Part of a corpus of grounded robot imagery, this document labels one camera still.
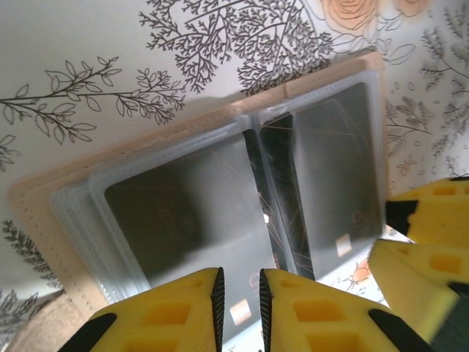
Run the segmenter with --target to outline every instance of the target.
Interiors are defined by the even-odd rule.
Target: dark card
[[[266,122],[261,127],[259,137],[264,147],[279,210],[279,221],[273,232],[286,232],[298,274],[314,279],[293,162],[292,126],[292,115],[285,114]]]
[[[381,235],[365,84],[297,111],[292,151],[316,278]]]
[[[225,340],[260,318],[254,276],[275,262],[242,134],[114,184],[105,197],[152,286],[222,266]]]

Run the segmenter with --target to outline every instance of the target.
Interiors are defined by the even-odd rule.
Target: yellow foam block
[[[416,201],[413,213],[398,214],[397,202]],[[410,225],[405,235],[418,243],[469,248],[469,179],[439,180],[389,199],[394,213],[387,211],[388,224],[400,216]]]
[[[214,301],[211,299],[213,293],[218,295]],[[197,271],[112,304],[91,319],[109,313],[114,313],[117,318],[92,352],[220,351],[224,314],[223,271],[217,268]]]
[[[369,317],[371,309],[389,312],[387,307],[286,271],[263,272],[267,281],[262,281],[261,274],[266,351],[399,351]]]
[[[392,311],[431,342],[469,282],[469,250],[378,240],[369,267]]]

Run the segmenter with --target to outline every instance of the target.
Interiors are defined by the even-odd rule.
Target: floral wallpaper
[[[61,292],[15,222],[7,189],[149,129],[378,50],[390,192],[466,175],[468,7],[465,0],[3,0],[0,347]],[[366,253],[327,280],[382,300]]]

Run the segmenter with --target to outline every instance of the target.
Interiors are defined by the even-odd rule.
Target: black line drawing
[[[445,8],[446,25],[451,40],[446,41],[441,28],[425,30],[422,42],[432,57],[425,61],[421,72],[426,79],[426,90],[437,87],[446,77],[451,77],[451,99],[443,112],[444,131],[432,145],[433,155],[438,157],[453,147],[456,140],[468,129],[469,124],[469,23],[468,5],[451,12]]]
[[[427,126],[435,118],[435,114],[423,102],[417,103],[407,96],[402,97],[402,101],[404,104],[395,106],[386,99],[389,157],[397,155],[405,148],[410,133],[431,135]]]
[[[409,158],[405,159],[402,164],[396,165],[396,168],[399,169],[399,173],[402,176],[407,176],[412,169],[412,165],[416,165],[417,161],[412,159],[412,155],[409,155]]]
[[[360,28],[357,28],[357,18],[347,16],[348,20],[353,22],[350,23],[353,25],[351,29],[345,28],[347,22],[345,19],[344,23],[337,26],[332,18],[326,16],[326,23],[331,30],[339,32],[339,35],[333,39],[332,50],[335,54],[357,56],[366,51],[378,50],[383,55],[383,60],[390,65],[400,65],[411,58],[416,49],[415,45],[404,44],[394,48],[393,38],[386,37],[388,32],[400,28],[406,16],[400,12],[392,18],[387,18],[384,14],[377,13],[376,10],[361,11],[363,18],[360,25],[363,28],[360,31]]]
[[[0,351],[29,319],[61,294],[63,291],[39,297],[36,292],[26,299],[19,299],[15,290],[0,289]]]
[[[100,112],[100,100],[116,98],[116,109],[124,116],[140,114],[153,118],[157,124],[166,124],[174,117],[174,111],[184,106],[185,86],[172,81],[167,71],[150,72],[149,68],[139,70],[137,83],[140,88],[129,92],[107,92],[114,87],[113,76],[122,72],[114,65],[119,58],[97,58],[96,67],[82,61],[80,65],[65,62],[66,70],[46,70],[51,92],[44,95],[29,94],[30,86],[25,84],[13,98],[0,98],[2,114],[9,124],[26,119],[34,120],[36,126],[59,144],[66,139],[90,142],[89,132],[96,129],[89,123],[74,123],[71,117],[79,103]]]
[[[447,155],[445,157],[445,164],[449,177],[463,177],[469,175],[467,169],[461,169],[457,157],[455,158]]]
[[[47,286],[60,289],[62,284],[59,282],[51,268],[40,254],[32,239],[13,224],[12,220],[3,220],[1,231],[4,239],[8,241],[16,254],[23,258],[25,263],[32,265],[33,270],[41,275],[39,278],[47,281]]]
[[[219,66],[233,55],[243,60],[237,74],[247,95],[330,64],[332,39],[326,32],[317,32],[303,0],[146,3],[152,11],[140,12],[139,21],[152,30],[147,47],[174,51],[189,90],[196,93],[205,89]],[[184,23],[171,16],[177,6],[191,16]]]
[[[13,156],[21,155],[17,150],[11,149],[9,146],[16,139],[16,136],[7,134],[5,137],[0,139],[0,172],[5,172],[7,170],[6,165],[13,165]]]

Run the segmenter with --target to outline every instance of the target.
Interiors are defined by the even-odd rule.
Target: rectangular hole
[[[437,187],[433,190],[435,196],[452,196],[456,194],[455,186]]]
[[[130,341],[125,352],[175,352],[176,340],[142,339]]]
[[[351,331],[308,334],[306,338],[312,352],[370,352],[360,337]]]
[[[191,304],[162,301],[153,304],[145,317],[144,325],[183,325],[188,319]]]
[[[293,303],[299,321],[339,321],[345,318],[339,306],[328,299],[301,299]]]
[[[430,267],[437,271],[459,274],[462,269],[462,260],[450,254],[434,254],[430,257]]]
[[[409,249],[407,247],[401,247],[397,249],[399,252],[401,252],[403,255],[409,255]]]

